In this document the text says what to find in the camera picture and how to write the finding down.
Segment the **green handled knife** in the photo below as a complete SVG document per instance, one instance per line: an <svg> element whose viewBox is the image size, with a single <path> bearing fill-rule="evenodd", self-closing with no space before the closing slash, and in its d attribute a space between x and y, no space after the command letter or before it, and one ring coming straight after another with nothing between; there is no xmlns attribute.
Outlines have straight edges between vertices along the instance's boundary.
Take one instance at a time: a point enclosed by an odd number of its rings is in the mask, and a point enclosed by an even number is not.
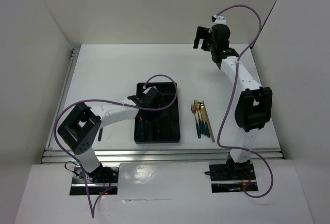
<svg viewBox="0 0 330 224"><path fill-rule="evenodd" d="M145 120L144 122L144 135L148 136L149 135L149 122Z"/></svg>

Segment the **gold spoon green handle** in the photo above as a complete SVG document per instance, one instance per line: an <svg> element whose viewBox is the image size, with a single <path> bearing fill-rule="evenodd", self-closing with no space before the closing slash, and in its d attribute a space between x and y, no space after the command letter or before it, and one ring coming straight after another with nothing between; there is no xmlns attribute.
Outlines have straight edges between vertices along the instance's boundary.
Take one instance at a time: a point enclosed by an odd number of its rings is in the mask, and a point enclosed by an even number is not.
<svg viewBox="0 0 330 224"><path fill-rule="evenodd" d="M139 118L139 122L138 122L138 135L139 136L143 136L144 135L144 121L143 118L140 117Z"/></svg>

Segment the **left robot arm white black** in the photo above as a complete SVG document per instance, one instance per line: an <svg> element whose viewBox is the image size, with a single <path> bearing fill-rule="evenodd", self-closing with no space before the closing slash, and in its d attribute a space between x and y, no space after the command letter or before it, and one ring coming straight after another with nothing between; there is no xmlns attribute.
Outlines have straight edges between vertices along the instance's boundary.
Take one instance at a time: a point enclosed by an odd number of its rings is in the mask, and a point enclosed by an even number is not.
<svg viewBox="0 0 330 224"><path fill-rule="evenodd" d="M102 72L114 72L113 85L119 85L125 77L140 71L150 70L154 77L164 77L170 80L170 87L165 83L151 83L147 79L141 91L126 99L115 102L97 99L97 106L88 106L93 100L82 100L68 106L70 113L62 123L55 123L54 138L61 137L70 147L68 153L78 162L82 175L90 182L97 182L106 173L92 149L96 135L102 128L124 120L136 118L155 121L162 119L167 111L177 109L178 86L174 79L157 72L159 68L169 68L170 72L183 73L183 63L188 62L188 45L186 44L122 44L122 45L83 45L83 54L88 52L97 56L96 64L105 59Z"/></svg>

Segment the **green handled utensil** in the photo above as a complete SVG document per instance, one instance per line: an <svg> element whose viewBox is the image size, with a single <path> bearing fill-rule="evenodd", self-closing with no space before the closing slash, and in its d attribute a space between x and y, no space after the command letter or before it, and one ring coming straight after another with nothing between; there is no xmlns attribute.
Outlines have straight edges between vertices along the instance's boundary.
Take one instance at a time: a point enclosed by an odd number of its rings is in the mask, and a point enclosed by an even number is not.
<svg viewBox="0 0 330 224"><path fill-rule="evenodd" d="M98 137L97 137L97 140L98 141L101 141L102 140L102 135L103 135L103 129L100 129L99 130L99 133L98 133Z"/></svg>

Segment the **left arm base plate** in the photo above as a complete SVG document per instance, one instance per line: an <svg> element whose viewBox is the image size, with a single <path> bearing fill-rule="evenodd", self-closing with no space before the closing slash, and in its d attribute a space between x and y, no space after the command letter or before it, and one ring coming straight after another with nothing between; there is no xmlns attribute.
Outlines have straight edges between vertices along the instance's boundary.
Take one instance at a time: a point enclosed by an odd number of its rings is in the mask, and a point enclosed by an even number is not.
<svg viewBox="0 0 330 224"><path fill-rule="evenodd" d="M66 162L64 168L72 173L70 196L86 196L85 181L82 169L77 162ZM85 174L90 195L118 194L119 166L105 166L101 172L90 177Z"/></svg>

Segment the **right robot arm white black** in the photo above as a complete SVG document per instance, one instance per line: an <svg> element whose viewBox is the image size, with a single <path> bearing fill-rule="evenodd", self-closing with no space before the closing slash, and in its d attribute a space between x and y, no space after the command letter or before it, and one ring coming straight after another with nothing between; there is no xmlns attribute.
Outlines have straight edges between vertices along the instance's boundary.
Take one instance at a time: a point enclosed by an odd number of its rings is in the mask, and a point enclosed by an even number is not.
<svg viewBox="0 0 330 224"><path fill-rule="evenodd" d="M225 24L216 24L211 28L199 26L193 47L200 47L211 53L212 61L228 76L239 97L234 112L239 132L236 145L228 154L224 171L229 178L235 179L248 171L250 152L254 148L256 137L270 121L272 90L263 87L252 77L240 62L241 55L229 46L229 38L230 30Z"/></svg>

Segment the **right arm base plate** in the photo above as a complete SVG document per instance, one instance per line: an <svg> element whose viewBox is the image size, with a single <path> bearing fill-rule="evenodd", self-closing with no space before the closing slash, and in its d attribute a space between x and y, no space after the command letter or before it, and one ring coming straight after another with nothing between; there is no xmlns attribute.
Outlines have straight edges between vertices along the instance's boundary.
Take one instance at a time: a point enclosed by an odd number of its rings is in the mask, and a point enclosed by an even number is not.
<svg viewBox="0 0 330 224"><path fill-rule="evenodd" d="M212 193L243 192L244 187L246 191L258 191L253 164L235 172L230 172L225 164L209 165L204 175L210 177Z"/></svg>

